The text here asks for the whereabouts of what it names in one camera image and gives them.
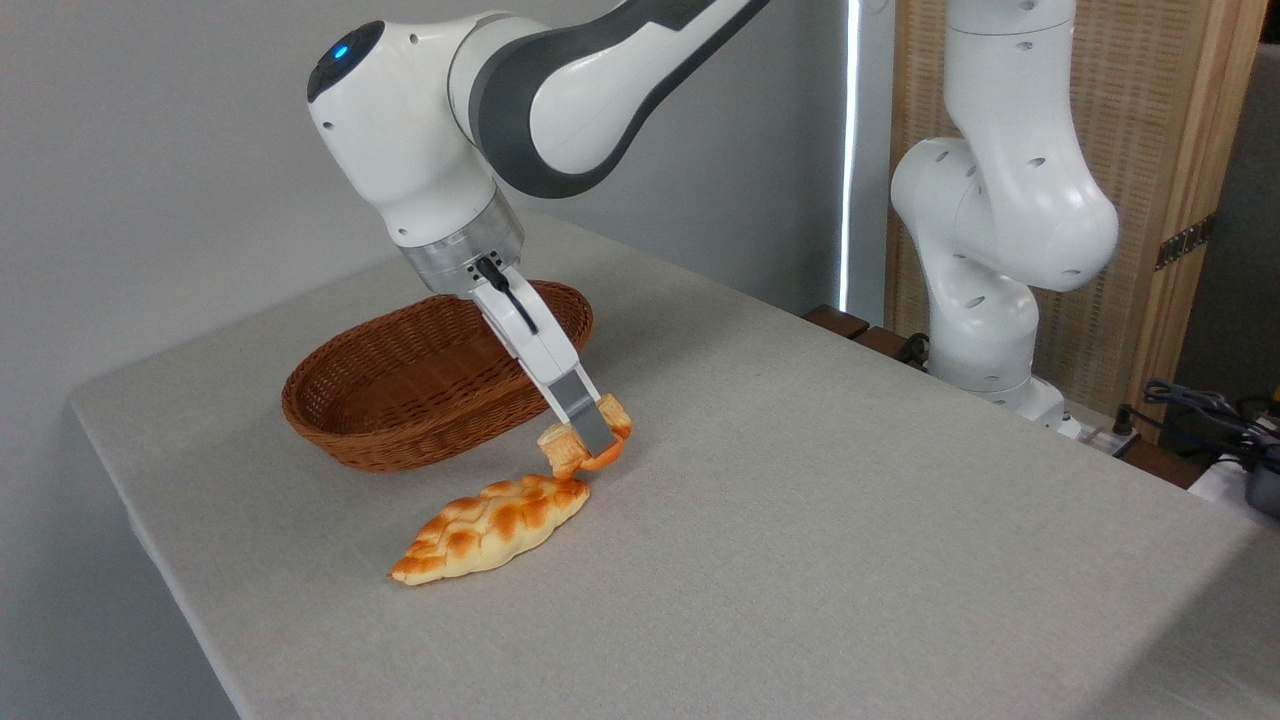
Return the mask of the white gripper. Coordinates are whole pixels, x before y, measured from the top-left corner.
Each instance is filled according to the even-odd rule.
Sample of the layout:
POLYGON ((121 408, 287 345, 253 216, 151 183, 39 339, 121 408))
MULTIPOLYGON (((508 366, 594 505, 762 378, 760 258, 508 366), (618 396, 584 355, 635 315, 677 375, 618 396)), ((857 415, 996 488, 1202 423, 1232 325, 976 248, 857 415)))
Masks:
POLYGON ((598 392, 585 375, 577 351, 549 306, 517 269, 475 265, 471 290, 490 328, 538 384, 549 391, 549 405, 568 423, 589 454, 617 443, 598 406, 598 392))

